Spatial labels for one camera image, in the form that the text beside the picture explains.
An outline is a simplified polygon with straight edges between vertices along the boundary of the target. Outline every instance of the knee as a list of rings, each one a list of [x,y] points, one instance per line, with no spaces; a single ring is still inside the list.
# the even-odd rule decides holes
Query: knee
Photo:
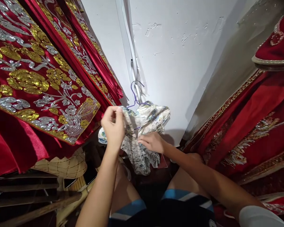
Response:
[[[188,153],[186,155],[193,157],[195,160],[203,162],[201,155],[199,155],[198,153]]]

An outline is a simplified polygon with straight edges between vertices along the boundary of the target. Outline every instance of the white sleeve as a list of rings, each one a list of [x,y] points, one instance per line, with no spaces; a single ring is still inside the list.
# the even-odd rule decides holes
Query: white sleeve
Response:
[[[284,227],[284,222],[269,210],[257,206],[244,207],[239,214],[241,227]]]

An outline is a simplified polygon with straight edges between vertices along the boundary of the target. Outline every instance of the blue stripe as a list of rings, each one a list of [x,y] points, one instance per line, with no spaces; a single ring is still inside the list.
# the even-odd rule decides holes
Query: blue stripe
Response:
[[[189,191],[179,190],[179,189],[168,189],[165,191],[162,199],[175,199],[179,200],[183,198],[184,196],[188,195]]]
[[[136,213],[144,209],[146,209],[146,205],[142,199],[139,199],[122,207],[120,210],[116,211],[116,213],[134,216]]]

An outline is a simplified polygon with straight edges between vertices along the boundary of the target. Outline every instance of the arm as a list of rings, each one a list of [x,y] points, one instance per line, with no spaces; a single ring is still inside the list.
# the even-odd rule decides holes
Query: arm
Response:
[[[111,122],[114,114],[116,115],[116,123]],[[80,212],[76,227],[104,227],[108,224],[119,150],[124,138],[122,108],[108,107],[101,120],[101,125],[104,128],[108,145],[95,184]]]
[[[264,207],[255,197],[239,185],[218,173],[216,170],[196,161],[171,144],[165,142],[159,134],[151,133],[139,137],[139,143],[149,150],[162,153],[174,160],[184,169],[207,193],[223,204],[239,220],[239,213],[245,206]]]

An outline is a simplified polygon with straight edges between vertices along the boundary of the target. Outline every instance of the forearm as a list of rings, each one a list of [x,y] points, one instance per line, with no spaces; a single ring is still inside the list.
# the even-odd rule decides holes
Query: forearm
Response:
[[[175,147],[167,145],[165,154],[184,169],[207,193],[229,209],[236,219],[245,206],[263,206],[239,185]]]
[[[76,227],[108,224],[111,200],[115,189],[118,152],[107,147],[95,183],[80,212]]]

